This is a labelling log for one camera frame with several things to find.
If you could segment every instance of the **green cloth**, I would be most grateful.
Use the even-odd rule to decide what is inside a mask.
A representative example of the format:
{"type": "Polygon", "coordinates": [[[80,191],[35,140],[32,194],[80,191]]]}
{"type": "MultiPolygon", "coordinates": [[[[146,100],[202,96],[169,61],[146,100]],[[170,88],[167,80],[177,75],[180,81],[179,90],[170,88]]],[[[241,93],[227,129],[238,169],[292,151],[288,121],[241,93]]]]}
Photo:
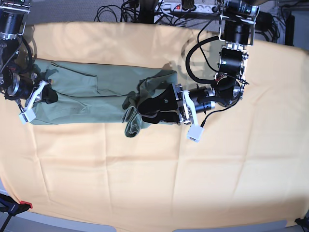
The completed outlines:
{"type": "Polygon", "coordinates": [[[127,137],[149,126],[137,113],[138,104],[177,83],[173,70],[133,66],[37,59],[33,71],[44,80],[52,80],[58,102],[35,104],[37,117],[32,124],[126,122],[127,137]]]}

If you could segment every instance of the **green pants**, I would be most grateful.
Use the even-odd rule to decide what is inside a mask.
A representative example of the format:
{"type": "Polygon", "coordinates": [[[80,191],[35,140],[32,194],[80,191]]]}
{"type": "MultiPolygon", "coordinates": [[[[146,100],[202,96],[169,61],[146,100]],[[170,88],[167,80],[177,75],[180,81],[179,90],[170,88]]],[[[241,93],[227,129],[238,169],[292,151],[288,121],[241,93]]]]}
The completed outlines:
{"type": "Polygon", "coordinates": [[[58,102],[35,104],[32,124],[126,122],[127,137],[148,126],[137,113],[138,104],[177,83],[175,71],[133,66],[37,59],[34,72],[52,80],[58,102]]]}

